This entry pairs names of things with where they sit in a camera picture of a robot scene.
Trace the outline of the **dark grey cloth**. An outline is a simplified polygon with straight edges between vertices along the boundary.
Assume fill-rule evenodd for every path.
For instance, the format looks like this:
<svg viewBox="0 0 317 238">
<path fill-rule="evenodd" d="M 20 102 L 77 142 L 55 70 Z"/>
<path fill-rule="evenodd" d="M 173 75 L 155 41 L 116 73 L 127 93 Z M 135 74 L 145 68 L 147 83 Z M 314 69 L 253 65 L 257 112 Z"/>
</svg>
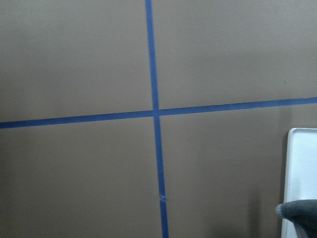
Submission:
<svg viewBox="0 0 317 238">
<path fill-rule="evenodd" d="M 298 238 L 317 237 L 317 200 L 305 199 L 277 205 L 278 217 L 293 223 Z"/>
</svg>

